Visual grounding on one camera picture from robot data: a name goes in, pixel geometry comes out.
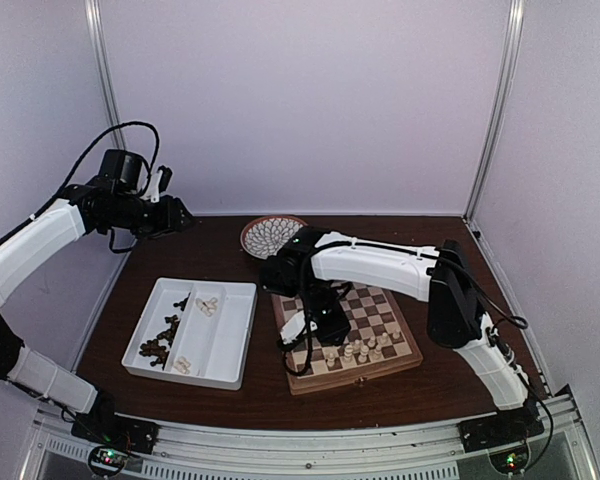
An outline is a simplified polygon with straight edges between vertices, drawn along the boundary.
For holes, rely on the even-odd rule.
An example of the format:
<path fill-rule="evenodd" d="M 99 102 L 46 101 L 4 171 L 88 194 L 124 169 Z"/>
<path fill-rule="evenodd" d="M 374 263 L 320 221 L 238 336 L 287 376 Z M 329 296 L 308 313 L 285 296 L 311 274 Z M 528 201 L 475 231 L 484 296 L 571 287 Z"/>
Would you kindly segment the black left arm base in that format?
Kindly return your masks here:
<path fill-rule="evenodd" d="M 101 478 L 122 472 L 127 462 L 139 454 L 151 454 L 159 426 L 155 422 L 118 415 L 113 396 L 99 391 L 88 413 L 63 411 L 72 420 L 74 437 L 95 443 L 87 456 L 87 466 Z"/>

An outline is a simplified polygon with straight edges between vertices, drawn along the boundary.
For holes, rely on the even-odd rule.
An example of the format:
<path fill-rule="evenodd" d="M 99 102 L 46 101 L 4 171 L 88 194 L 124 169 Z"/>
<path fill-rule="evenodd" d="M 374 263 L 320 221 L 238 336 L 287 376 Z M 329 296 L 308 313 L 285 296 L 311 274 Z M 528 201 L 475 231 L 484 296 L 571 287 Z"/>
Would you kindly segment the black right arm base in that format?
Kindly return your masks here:
<path fill-rule="evenodd" d="M 487 450 L 491 466 L 511 477 L 530 465 L 528 440 L 543 434 L 544 425 L 536 401 L 529 398 L 521 408 L 462 421 L 459 432 L 466 453 Z"/>

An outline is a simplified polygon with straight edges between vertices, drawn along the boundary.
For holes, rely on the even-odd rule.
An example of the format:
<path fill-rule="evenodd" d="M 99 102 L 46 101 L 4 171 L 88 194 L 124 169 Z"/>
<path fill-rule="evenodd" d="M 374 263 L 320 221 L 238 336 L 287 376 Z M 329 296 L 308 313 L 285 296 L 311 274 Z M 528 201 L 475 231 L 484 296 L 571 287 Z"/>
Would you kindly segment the white chess king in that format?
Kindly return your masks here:
<path fill-rule="evenodd" d="M 354 348 L 351 344 L 348 344 L 344 348 L 344 353 L 341 358 L 342 365 L 350 366 L 354 363 Z"/>

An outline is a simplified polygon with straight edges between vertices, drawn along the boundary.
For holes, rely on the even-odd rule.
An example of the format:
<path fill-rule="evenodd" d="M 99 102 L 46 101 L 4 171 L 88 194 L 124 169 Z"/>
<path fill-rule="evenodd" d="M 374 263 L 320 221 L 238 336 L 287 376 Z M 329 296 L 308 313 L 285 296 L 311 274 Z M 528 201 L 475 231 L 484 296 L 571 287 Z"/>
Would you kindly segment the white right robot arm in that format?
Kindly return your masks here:
<path fill-rule="evenodd" d="M 265 260 L 259 274 L 264 290 L 302 302 L 301 318 L 281 330 L 281 349 L 301 341 L 344 343 L 351 326 L 340 305 L 338 282 L 388 289 L 427 303 L 429 339 L 458 353 L 488 389 L 497 411 L 492 430 L 499 440 L 513 441 L 539 423 L 540 399 L 501 339 L 488 313 L 494 304 L 470 274 L 458 242 L 401 246 L 301 228 Z"/>

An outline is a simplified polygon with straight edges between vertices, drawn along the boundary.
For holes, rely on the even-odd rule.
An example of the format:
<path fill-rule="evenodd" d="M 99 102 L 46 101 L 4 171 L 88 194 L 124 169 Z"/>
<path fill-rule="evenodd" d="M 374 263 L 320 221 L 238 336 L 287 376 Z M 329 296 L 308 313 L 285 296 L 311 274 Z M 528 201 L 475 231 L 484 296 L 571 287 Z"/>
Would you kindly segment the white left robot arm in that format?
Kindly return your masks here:
<path fill-rule="evenodd" d="M 92 231 L 125 229 L 144 240 L 182 232 L 193 224 L 183 202 L 165 192 L 172 176 L 169 168 L 159 168 L 147 191 L 140 191 L 144 163 L 138 154 L 107 150 L 95 177 L 85 185 L 61 188 L 49 206 L 0 245 L 0 309 L 35 270 Z M 102 405 L 94 406 L 99 396 L 96 387 L 27 347 L 1 312 L 0 380 L 86 414 L 86 429 L 103 444 L 123 436 L 122 419 Z"/>

